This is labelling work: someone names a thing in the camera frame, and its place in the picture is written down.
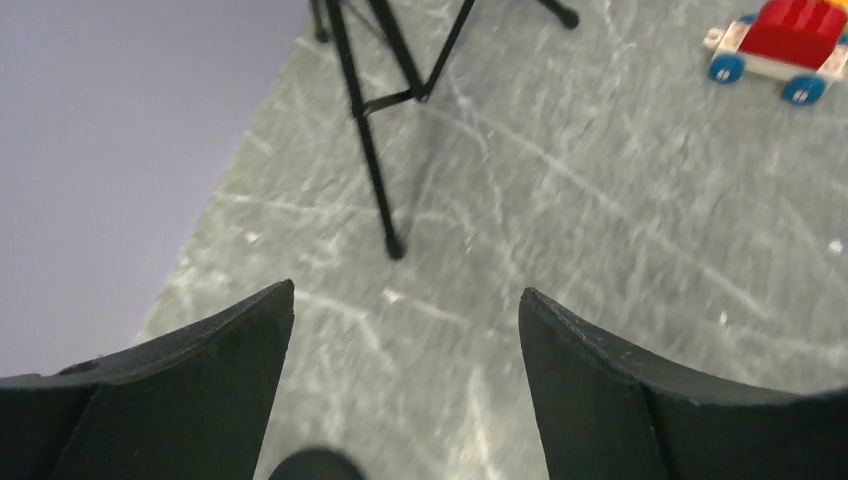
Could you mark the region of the black tripod music stand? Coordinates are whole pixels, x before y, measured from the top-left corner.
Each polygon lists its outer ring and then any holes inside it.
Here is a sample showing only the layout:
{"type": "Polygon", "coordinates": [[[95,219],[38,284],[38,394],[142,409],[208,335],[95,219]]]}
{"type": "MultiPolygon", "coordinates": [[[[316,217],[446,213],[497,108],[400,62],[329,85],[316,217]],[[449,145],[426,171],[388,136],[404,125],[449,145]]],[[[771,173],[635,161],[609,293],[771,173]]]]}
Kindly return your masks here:
{"type": "Polygon", "coordinates": [[[386,254],[393,261],[401,261],[408,254],[408,245],[404,236],[411,232],[413,215],[407,215],[408,223],[405,224],[403,231],[399,231],[394,209],[390,204],[390,195],[386,190],[381,158],[377,151],[370,117],[377,112],[408,102],[425,105],[439,96],[441,87],[459,87],[461,82],[453,75],[454,66],[458,66],[462,73],[468,73],[472,66],[481,66],[478,75],[472,77],[468,83],[471,91],[476,93],[485,83],[492,81],[495,73],[515,72],[518,70],[518,65],[504,64],[495,57],[495,50],[492,47],[471,50],[465,45],[467,36],[464,31],[468,26],[483,24],[482,17],[475,13],[474,1],[459,3],[456,16],[428,73],[421,71],[414,58],[406,30],[398,18],[394,3],[366,1],[364,4],[370,11],[368,15],[357,8],[355,1],[312,1],[310,12],[315,40],[320,44],[331,45],[335,50],[335,59],[339,62],[350,115],[356,125],[376,202],[386,254]],[[366,96],[363,87],[364,74],[357,67],[354,47],[351,44],[347,22],[349,14],[355,16],[363,28],[368,30],[388,51],[404,82],[401,89],[378,97],[366,96]]]}

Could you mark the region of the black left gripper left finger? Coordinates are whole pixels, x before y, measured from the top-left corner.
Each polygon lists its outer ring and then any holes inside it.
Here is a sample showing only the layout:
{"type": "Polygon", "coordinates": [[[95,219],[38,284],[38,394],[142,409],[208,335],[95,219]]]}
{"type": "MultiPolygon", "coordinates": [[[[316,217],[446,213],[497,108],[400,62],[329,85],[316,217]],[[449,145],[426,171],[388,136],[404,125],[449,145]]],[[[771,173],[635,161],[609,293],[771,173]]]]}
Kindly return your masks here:
{"type": "Polygon", "coordinates": [[[53,375],[1,381],[5,479],[249,479],[294,324],[285,280],[53,375]]]}

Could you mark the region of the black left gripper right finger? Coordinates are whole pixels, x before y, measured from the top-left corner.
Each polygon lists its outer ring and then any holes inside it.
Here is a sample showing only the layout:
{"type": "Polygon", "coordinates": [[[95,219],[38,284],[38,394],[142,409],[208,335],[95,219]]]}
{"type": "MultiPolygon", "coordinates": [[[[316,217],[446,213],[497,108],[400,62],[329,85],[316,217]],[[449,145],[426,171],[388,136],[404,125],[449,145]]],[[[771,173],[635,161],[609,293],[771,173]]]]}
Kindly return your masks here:
{"type": "Polygon", "coordinates": [[[536,289],[519,335],[552,479],[843,479],[847,392],[799,395],[700,372],[536,289]]]}

